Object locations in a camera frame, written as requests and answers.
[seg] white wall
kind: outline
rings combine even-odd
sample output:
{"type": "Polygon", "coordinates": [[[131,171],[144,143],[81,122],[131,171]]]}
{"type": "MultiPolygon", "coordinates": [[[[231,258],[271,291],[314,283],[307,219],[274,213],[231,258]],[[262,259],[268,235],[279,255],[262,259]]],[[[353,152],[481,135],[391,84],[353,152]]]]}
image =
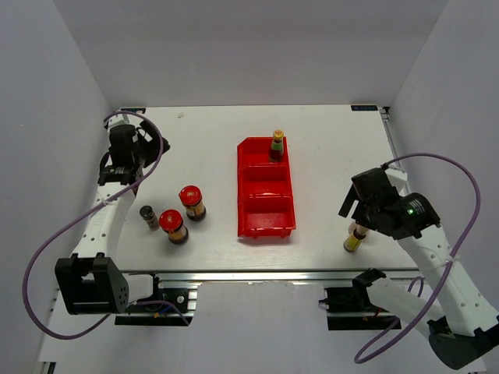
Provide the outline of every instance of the white wall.
{"type": "MultiPolygon", "coordinates": [[[[441,153],[476,176],[482,210],[460,253],[476,284],[499,309],[498,67],[499,2],[451,0],[400,90],[391,119],[400,154],[441,153]]],[[[454,242],[472,213],[470,184],[440,161],[406,165],[412,189],[429,197],[454,242]]],[[[499,372],[498,352],[486,356],[490,372],[499,372]]]]}
{"type": "Polygon", "coordinates": [[[55,0],[112,106],[392,104],[446,0],[55,0]]]}
{"type": "MultiPolygon", "coordinates": [[[[3,0],[0,11],[0,362],[28,373],[42,334],[21,301],[34,250],[89,206],[109,107],[51,0],[3,0]]],[[[42,320],[55,291],[54,265],[75,232],[48,249],[30,279],[42,320]]]]}

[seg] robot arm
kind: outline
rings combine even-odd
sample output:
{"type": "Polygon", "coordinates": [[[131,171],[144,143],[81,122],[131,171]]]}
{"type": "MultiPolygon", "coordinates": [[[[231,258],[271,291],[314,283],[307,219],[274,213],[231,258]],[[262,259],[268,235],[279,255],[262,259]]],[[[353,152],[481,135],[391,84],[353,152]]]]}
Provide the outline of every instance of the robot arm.
{"type": "Polygon", "coordinates": [[[94,198],[94,205],[105,205],[90,216],[71,256],[59,259],[55,265],[55,276],[70,314],[121,313],[130,302],[152,295],[152,276],[124,276],[112,261],[136,189],[107,201],[142,177],[142,169],[157,158],[159,141],[164,142],[164,152],[169,149],[168,142],[159,139],[146,122],[140,128],[151,137],[150,141],[146,141],[139,128],[129,124],[125,115],[108,122],[111,146],[101,161],[94,198]]]}
{"type": "MultiPolygon", "coordinates": [[[[440,218],[428,200],[411,193],[400,196],[385,168],[374,168],[352,178],[352,187],[339,214],[371,230],[391,236],[411,256],[428,284],[435,289],[448,262],[452,268],[432,305],[416,329],[428,338],[438,358],[460,369],[499,345],[499,312],[480,294],[462,264],[450,256],[450,245],[440,218]]],[[[376,305],[410,322],[425,301],[371,269],[353,281],[363,305],[376,305]]]]}

